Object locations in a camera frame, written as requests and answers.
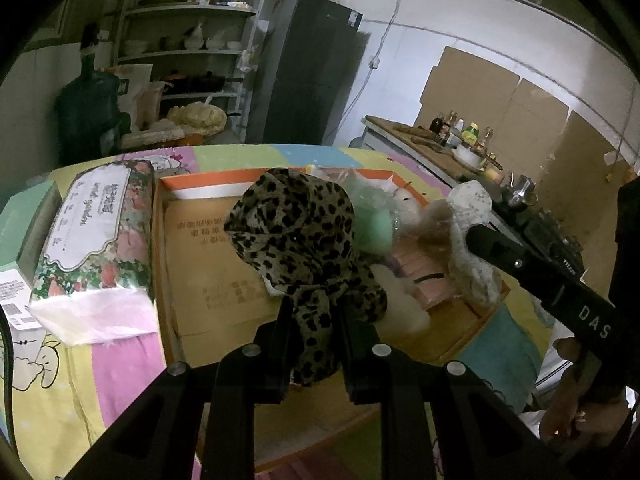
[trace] leopard print cap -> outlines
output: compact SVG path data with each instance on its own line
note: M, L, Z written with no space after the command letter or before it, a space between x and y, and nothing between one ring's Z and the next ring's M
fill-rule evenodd
M386 312L386 293L353 251L353 206L333 182L273 169L236 203L225 231L238 256L286 293L304 349L292 381L303 386L335 373L330 305L347 294L363 320Z

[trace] barcode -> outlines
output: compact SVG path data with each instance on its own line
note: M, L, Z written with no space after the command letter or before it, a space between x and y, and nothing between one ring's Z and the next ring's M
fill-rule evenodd
M5 303L2 306L2 310L8 316L15 316L16 314L21 314L21 311L18 307L16 307L13 303Z

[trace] metal screw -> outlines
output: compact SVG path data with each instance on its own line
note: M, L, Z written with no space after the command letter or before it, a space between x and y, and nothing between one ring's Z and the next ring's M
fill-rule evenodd
M170 365L168 365L166 371L169 375L172 375L174 377L182 375L187 371L187 363L183 361L176 361L175 363L171 363Z
M250 343L242 347L242 353L247 357L256 357L260 355L262 349L255 343Z
M447 364L447 372L451 375L464 375L466 372L466 366L460 361L452 361Z
M373 345L371 347L371 351L373 355L377 355L378 357L386 357L391 355L391 346L385 345L383 343L378 343L377 345Z

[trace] shelf board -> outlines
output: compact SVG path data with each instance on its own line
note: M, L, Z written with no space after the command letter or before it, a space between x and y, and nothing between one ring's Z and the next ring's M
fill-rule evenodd
M183 54L206 54L208 56L215 56L217 54L226 54L228 56L240 56L242 50L161 50L159 52L145 52L139 56L121 56L118 58L118 63L126 61L132 61L134 59L146 59L147 57L161 57L161 56L182 56Z
M238 12L239 14L256 14L255 10L249 9L238 9L237 7L229 7L224 5L207 5L200 6L197 4L180 4L180 5L163 5L163 6L154 6L154 7L136 7L135 9L131 9L127 11L127 16L137 15L137 14L158 14L161 12L169 12L169 11L182 11L188 10L190 12L199 11L212 11L217 10L219 12Z
M163 95L162 101L169 101L173 99L206 99L212 92L189 92L188 94L169 94ZM238 92L234 91L222 91L214 92L213 98L218 97L238 97Z

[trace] dark gray refrigerator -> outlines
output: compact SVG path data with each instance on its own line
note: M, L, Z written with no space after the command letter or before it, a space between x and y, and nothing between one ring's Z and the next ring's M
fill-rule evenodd
M321 144L362 15L329 0L283 0L256 76L246 142Z

